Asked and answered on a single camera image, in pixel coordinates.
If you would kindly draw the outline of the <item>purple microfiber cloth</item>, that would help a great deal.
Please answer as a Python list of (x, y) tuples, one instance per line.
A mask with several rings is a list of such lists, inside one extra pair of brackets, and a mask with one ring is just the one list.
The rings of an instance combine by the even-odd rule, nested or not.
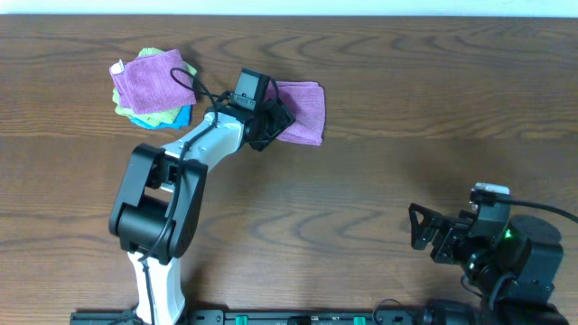
[(323, 87), (314, 81), (277, 81), (276, 85), (279, 98), (295, 119), (277, 140), (320, 146), (326, 121)]

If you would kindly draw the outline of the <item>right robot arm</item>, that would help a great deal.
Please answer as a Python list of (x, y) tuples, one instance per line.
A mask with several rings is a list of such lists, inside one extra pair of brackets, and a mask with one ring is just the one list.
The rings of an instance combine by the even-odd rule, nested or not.
[(418, 204), (408, 208), (411, 246), (437, 264), (459, 265), (480, 291), (481, 315), (496, 324), (566, 324), (549, 302), (564, 257), (561, 233), (528, 215), (511, 217), (507, 203), (478, 205), (446, 217)]

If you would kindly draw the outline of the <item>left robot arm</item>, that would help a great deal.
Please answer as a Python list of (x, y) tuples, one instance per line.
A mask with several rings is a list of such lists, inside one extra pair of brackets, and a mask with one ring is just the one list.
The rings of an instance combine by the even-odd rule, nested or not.
[(135, 269), (138, 303), (130, 322), (182, 320), (181, 258), (198, 226), (209, 172), (244, 144), (263, 151), (293, 122), (280, 99), (252, 109), (217, 102), (181, 139), (133, 150), (108, 222)]

